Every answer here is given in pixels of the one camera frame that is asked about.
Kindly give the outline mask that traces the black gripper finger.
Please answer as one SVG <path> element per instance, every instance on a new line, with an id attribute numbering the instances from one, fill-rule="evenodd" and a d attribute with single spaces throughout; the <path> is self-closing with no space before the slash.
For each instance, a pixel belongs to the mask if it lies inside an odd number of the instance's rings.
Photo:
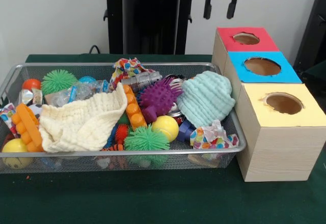
<path id="1" fill-rule="evenodd" d="M 211 0 L 205 0 L 203 18 L 210 19 L 211 17 Z"/>
<path id="2" fill-rule="evenodd" d="M 228 11 L 227 11 L 227 19 L 232 19 L 234 17 L 234 12 L 236 8 L 237 0 L 231 0 Z"/>

